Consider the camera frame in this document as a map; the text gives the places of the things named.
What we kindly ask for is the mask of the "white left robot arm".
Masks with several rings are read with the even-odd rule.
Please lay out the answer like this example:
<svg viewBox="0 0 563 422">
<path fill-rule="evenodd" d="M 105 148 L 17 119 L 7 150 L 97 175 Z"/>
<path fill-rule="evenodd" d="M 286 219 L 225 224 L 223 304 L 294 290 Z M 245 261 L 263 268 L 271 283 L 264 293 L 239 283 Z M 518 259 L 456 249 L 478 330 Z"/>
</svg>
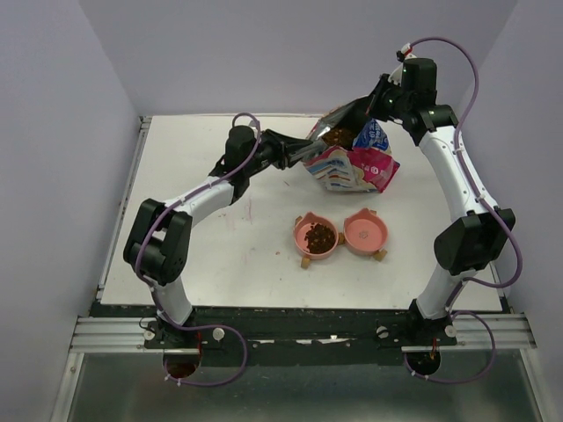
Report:
<svg viewBox="0 0 563 422">
<path fill-rule="evenodd" d="M 176 347 L 194 340 L 188 320 L 193 306 L 181 280 L 192 229 L 214 212 L 239 200 L 250 178 L 273 166 L 278 170 L 309 161 L 326 149 L 324 142 L 294 138 L 271 129 L 230 129 L 222 157 L 205 181 L 178 198 L 143 201 L 123 250 L 124 261 L 150 289 L 158 316 L 168 322 L 165 337 Z"/>
</svg>

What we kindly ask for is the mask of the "pet food bag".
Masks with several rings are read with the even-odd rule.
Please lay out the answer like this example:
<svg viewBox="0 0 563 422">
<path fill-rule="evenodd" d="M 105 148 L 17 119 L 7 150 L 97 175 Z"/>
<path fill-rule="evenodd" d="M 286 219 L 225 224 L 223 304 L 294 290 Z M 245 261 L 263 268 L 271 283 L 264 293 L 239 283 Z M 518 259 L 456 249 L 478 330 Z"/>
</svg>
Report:
<svg viewBox="0 0 563 422">
<path fill-rule="evenodd" d="M 367 114 L 369 98 L 360 97 L 322 116 L 307 138 L 324 150 L 304 168 L 332 192 L 381 193 L 400 163 L 380 124 Z"/>
</svg>

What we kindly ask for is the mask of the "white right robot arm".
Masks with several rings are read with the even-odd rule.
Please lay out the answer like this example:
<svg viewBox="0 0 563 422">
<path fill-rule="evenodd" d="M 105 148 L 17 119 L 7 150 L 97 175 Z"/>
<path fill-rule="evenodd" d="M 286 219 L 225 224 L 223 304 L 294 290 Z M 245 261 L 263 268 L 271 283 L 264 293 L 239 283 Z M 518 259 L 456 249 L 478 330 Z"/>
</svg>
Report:
<svg viewBox="0 0 563 422">
<path fill-rule="evenodd" d="M 451 223 L 434 241 L 436 268 L 414 303 L 419 315 L 405 322 L 406 337 L 417 345 L 436 334 L 466 279 L 496 260 L 515 226 L 514 212 L 488 198 L 472 162 L 465 158 L 452 108 L 436 102 L 437 65 L 408 57 L 390 75 L 380 76 L 366 113 L 399 121 L 429 161 L 448 204 Z"/>
</svg>

